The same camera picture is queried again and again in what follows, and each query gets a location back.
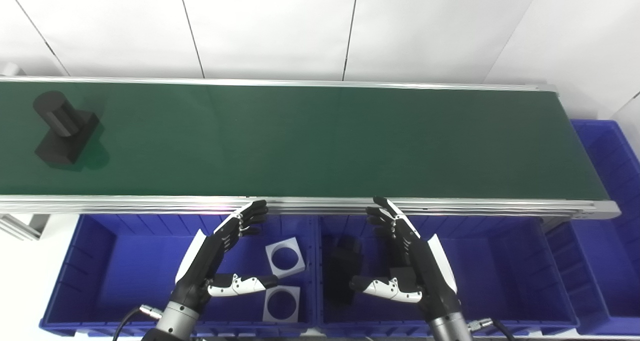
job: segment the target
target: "cable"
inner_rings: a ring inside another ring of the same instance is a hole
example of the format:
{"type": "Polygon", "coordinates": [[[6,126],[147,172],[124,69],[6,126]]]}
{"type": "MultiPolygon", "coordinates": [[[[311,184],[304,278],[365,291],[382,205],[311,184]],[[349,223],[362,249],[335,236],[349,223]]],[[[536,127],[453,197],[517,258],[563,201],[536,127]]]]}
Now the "cable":
{"type": "Polygon", "coordinates": [[[492,318],[491,322],[493,322],[493,325],[496,329],[500,330],[500,332],[504,334],[508,341],[516,341],[514,335],[509,331],[509,329],[507,329],[507,327],[505,327],[505,325],[503,325],[502,322],[500,322],[500,320],[498,320],[497,318],[492,318]]]}
{"type": "Polygon", "coordinates": [[[118,328],[116,328],[116,332],[113,334],[113,339],[111,341],[118,340],[118,337],[120,336],[120,332],[122,331],[122,328],[129,322],[129,319],[135,314],[137,314],[138,312],[140,312],[140,307],[132,308],[131,311],[129,311],[128,314],[126,314],[124,318],[122,318],[122,321],[120,321],[118,328]]]}

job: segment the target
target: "circular hole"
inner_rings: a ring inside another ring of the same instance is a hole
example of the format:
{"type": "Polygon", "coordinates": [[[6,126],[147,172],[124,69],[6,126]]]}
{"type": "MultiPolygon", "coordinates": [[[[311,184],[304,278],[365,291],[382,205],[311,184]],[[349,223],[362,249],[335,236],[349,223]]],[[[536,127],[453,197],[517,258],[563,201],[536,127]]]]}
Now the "circular hole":
{"type": "Polygon", "coordinates": [[[271,261],[276,268],[279,268],[280,270],[289,270],[298,263],[298,255],[294,250],[288,247],[282,247],[273,253],[271,261]]]}
{"type": "Polygon", "coordinates": [[[275,291],[269,298],[267,309],[278,320],[290,318],[296,311],[296,299],[287,291],[275,291]]]}

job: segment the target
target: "blue storage bin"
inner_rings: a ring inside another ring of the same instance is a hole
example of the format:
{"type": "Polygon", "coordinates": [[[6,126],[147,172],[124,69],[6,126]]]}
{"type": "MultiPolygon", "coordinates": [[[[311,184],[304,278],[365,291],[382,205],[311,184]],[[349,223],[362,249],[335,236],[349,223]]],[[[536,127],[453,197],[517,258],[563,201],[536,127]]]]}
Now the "blue storage bin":
{"type": "MultiPolygon", "coordinates": [[[[498,318],[514,334],[555,334],[578,325],[547,245],[539,218],[512,216],[411,216],[425,239],[438,234],[458,286],[467,320],[498,318]]],[[[358,237],[361,275],[388,276],[383,242],[365,216],[321,216],[318,275],[342,235],[358,237]]],[[[349,306],[335,306],[318,286],[318,327],[329,337],[425,337],[429,327],[418,306],[356,293],[349,306]]],[[[477,335],[501,335],[494,327],[477,335]]]]}
{"type": "MultiPolygon", "coordinates": [[[[219,215],[83,215],[62,262],[40,327],[53,334],[112,336],[133,307],[164,309],[178,266],[194,234],[212,232],[219,215]]],[[[261,234],[243,237],[224,255],[218,273],[270,275],[265,246],[295,237],[304,272],[284,277],[300,287],[297,323],[263,322],[265,293],[212,298],[199,319],[197,336],[295,337],[315,320],[317,216],[268,216],[261,234]]],[[[141,337],[155,322],[137,316],[122,330],[141,337]]]]}
{"type": "Polygon", "coordinates": [[[615,121],[572,123],[622,214],[560,225],[549,245],[580,334],[640,335],[640,164],[615,121]]]}

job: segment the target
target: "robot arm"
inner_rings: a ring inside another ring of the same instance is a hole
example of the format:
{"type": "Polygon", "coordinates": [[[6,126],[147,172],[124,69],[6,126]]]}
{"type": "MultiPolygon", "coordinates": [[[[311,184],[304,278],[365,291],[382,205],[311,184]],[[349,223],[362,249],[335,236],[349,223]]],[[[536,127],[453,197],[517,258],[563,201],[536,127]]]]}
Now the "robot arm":
{"type": "Polygon", "coordinates": [[[384,197],[373,200],[380,208],[367,208],[367,220],[378,226],[378,235],[390,240],[398,267],[391,268],[390,279],[355,276],[350,287],[396,302],[418,304],[436,341],[471,341],[453,271],[438,236],[423,240],[393,202],[384,197]]]}
{"type": "Polygon", "coordinates": [[[189,341],[210,298],[256,293],[277,286],[274,275],[216,274],[224,254],[240,237],[260,232],[251,225],[264,222],[267,211],[265,200],[249,202],[204,238],[190,266],[176,282],[164,312],[156,313],[161,316],[156,327],[144,335],[143,341],[189,341]]]}

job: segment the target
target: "metal leg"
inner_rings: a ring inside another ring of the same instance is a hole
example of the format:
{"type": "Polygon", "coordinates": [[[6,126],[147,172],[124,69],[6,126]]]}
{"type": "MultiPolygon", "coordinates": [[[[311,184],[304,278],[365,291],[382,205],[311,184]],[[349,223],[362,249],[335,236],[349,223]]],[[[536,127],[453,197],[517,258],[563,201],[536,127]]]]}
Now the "metal leg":
{"type": "Polygon", "coordinates": [[[542,216],[542,232],[548,232],[555,229],[558,225],[571,221],[570,216],[542,216]]]}
{"type": "Polygon", "coordinates": [[[0,230],[7,232],[7,234],[15,237],[18,240],[23,241],[38,241],[42,234],[42,229],[44,225],[46,225],[46,220],[43,220],[43,215],[34,215],[29,225],[25,225],[20,220],[15,218],[14,216],[9,215],[8,213],[0,213],[0,230]],[[35,226],[42,227],[40,230],[32,227],[32,223],[37,224],[35,226]]]}

